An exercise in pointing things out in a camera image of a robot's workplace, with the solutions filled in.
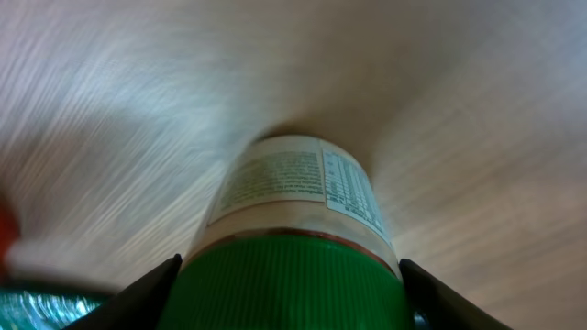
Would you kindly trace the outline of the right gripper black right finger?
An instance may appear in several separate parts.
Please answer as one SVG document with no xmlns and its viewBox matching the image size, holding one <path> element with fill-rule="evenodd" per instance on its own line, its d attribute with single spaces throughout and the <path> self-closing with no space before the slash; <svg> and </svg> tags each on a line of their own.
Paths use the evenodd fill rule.
<svg viewBox="0 0 587 330">
<path fill-rule="evenodd" d="M 399 269 L 416 329 L 511 330 L 411 259 L 401 259 Z"/>
</svg>

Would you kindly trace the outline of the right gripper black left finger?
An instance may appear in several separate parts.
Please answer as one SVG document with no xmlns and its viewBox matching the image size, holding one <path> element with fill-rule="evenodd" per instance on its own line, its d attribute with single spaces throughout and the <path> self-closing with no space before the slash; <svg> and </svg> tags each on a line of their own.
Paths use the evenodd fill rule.
<svg viewBox="0 0 587 330">
<path fill-rule="evenodd" d="M 64 330 L 154 329 L 183 259 L 176 254 Z"/>
</svg>

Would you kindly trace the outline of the green 3M wipes pouch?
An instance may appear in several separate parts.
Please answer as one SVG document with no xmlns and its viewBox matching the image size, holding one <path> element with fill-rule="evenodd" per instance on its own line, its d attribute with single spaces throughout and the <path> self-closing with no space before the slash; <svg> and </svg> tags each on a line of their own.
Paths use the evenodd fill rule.
<svg viewBox="0 0 587 330">
<path fill-rule="evenodd" d="M 81 294 L 1 290 L 1 330 L 60 330 L 102 305 Z"/>
</svg>

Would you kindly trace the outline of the sriracha bottle with green cap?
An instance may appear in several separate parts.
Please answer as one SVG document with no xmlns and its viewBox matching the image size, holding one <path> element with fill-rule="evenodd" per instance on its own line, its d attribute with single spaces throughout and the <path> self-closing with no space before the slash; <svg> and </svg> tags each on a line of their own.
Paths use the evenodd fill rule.
<svg viewBox="0 0 587 330">
<path fill-rule="evenodd" d="M 7 272 L 6 256 L 10 248 L 20 239 L 19 223 L 12 208 L 5 201 L 1 201 L 0 221 L 1 276 L 4 277 Z"/>
</svg>

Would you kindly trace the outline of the green-lidded white spice jar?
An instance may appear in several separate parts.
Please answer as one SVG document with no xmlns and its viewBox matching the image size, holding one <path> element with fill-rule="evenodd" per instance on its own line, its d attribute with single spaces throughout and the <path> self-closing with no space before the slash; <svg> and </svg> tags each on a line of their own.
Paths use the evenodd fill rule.
<svg viewBox="0 0 587 330">
<path fill-rule="evenodd" d="M 250 145 L 229 168 L 161 329 L 411 329 L 370 180 L 317 137 Z"/>
</svg>

